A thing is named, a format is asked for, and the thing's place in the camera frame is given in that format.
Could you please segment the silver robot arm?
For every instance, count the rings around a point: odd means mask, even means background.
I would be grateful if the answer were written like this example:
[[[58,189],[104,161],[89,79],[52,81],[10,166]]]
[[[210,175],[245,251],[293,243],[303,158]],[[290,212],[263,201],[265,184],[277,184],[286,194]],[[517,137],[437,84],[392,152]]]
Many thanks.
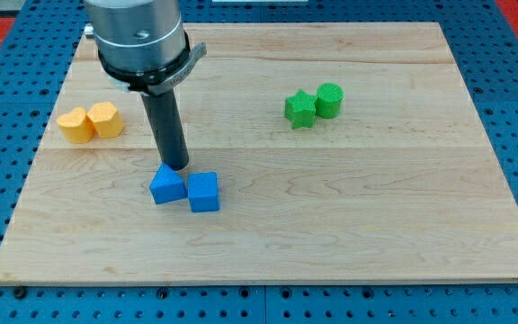
[[[191,45],[177,0],[85,0],[104,71],[129,91],[173,90],[207,54]]]

